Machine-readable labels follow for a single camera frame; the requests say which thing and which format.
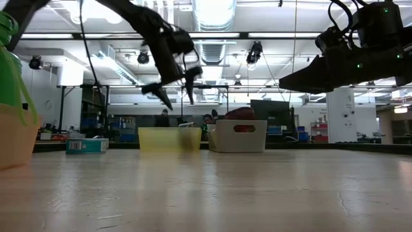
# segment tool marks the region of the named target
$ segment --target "white storage container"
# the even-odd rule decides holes
[[[235,126],[254,126],[253,132],[236,132]],[[264,152],[267,121],[218,120],[216,128],[207,133],[209,149],[222,153]]]

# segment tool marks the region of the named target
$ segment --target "green spray bottle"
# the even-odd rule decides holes
[[[21,122],[26,125],[21,101],[22,93],[33,114],[33,123],[37,124],[37,111],[21,77],[21,61],[5,47],[10,43],[12,35],[18,31],[19,25],[13,17],[0,11],[0,104],[18,108]]]

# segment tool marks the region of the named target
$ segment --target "pillar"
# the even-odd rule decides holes
[[[357,142],[353,89],[337,88],[326,94],[329,143]]]
[[[77,63],[64,63],[63,66],[57,70],[57,85],[79,86],[83,84],[83,73],[84,70],[81,65]],[[80,128],[82,89],[67,87],[65,94],[62,130],[68,130],[70,126]]]
[[[385,135],[382,137],[382,144],[393,144],[392,115],[392,111],[379,112],[379,131]]]

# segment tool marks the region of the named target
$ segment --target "black robotic arm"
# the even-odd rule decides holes
[[[3,11],[10,14],[19,24],[7,49],[13,51],[19,39],[33,18],[34,13],[46,6],[50,0],[10,0]],[[182,70],[174,60],[174,55],[194,51],[194,43],[189,33],[164,21],[160,15],[149,8],[136,6],[129,0],[96,0],[123,17],[143,38],[151,50],[156,67],[162,77],[161,83],[153,83],[142,88],[142,93],[153,93],[172,109],[169,98],[162,86],[185,78],[188,95],[192,99],[194,78],[202,73],[199,66]]]

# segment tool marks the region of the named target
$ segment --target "wooden table surface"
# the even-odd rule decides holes
[[[0,171],[0,231],[412,231],[412,157],[36,153]]]

